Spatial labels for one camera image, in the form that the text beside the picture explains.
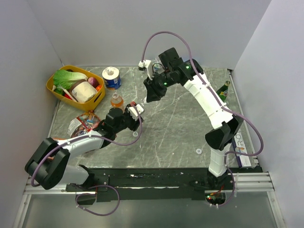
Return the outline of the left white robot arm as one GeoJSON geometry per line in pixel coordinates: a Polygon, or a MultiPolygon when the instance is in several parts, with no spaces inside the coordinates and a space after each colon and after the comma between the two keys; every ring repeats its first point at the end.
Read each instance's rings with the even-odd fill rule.
{"type": "Polygon", "coordinates": [[[125,129],[141,131],[143,113],[144,108],[135,103],[127,105],[125,110],[111,108],[106,118],[88,133],[66,140],[44,139],[25,165],[31,186],[49,190],[61,183],[78,185],[84,191],[92,189],[95,173],[84,165],[74,167],[68,162],[86,152],[118,145],[116,135],[125,129]]]}

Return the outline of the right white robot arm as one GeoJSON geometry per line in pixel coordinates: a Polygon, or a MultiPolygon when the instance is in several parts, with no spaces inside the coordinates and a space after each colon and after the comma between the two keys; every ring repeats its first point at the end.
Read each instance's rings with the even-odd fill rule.
{"type": "Polygon", "coordinates": [[[183,61],[175,48],[170,48],[159,54],[163,72],[154,71],[152,61],[141,60],[140,70],[147,71],[144,85],[147,90],[146,101],[159,101],[165,96],[168,87],[180,84],[197,100],[208,116],[213,129],[205,135],[210,147],[210,164],[201,181],[203,187],[219,189],[228,175],[226,152],[231,147],[235,134],[239,131],[243,119],[230,113],[225,102],[216,94],[194,59],[183,61]]]}

